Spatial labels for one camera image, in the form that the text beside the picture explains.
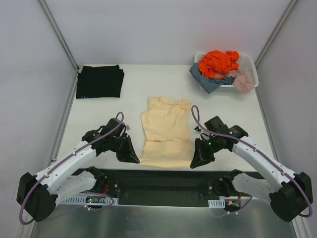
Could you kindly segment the cream yellow t shirt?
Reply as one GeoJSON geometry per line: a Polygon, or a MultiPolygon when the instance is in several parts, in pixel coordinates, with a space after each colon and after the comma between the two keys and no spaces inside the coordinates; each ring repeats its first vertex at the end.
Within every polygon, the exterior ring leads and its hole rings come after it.
{"type": "Polygon", "coordinates": [[[157,168],[188,168],[194,155],[189,129],[192,102],[155,97],[140,115],[145,133],[140,164],[157,168]]]}

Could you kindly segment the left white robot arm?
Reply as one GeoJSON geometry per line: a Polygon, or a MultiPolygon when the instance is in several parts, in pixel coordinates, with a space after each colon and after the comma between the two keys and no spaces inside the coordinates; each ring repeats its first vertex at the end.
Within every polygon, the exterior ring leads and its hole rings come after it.
{"type": "Polygon", "coordinates": [[[16,199],[21,206],[20,223],[28,224],[23,219],[24,212],[32,222],[45,220],[60,203],[78,193],[105,194],[110,186],[101,170],[91,166],[76,176],[74,172],[107,151],[115,153],[120,162],[140,162],[123,120],[111,118],[106,125],[86,132],[62,160],[34,175],[25,173],[20,178],[16,199]]]}

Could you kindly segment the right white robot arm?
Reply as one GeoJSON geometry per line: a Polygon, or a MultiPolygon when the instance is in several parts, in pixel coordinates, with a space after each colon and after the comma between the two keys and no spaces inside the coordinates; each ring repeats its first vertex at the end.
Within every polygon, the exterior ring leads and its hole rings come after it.
{"type": "Polygon", "coordinates": [[[270,158],[248,133],[238,125],[228,127],[215,116],[204,124],[198,123],[195,131],[195,152],[190,167],[197,168],[215,161],[215,154],[228,150],[251,165],[261,176],[256,179],[234,169],[211,184],[213,193],[229,197],[245,193],[267,203],[274,213],[286,222],[297,216],[313,214],[311,178],[304,172],[296,173],[270,158]]]}

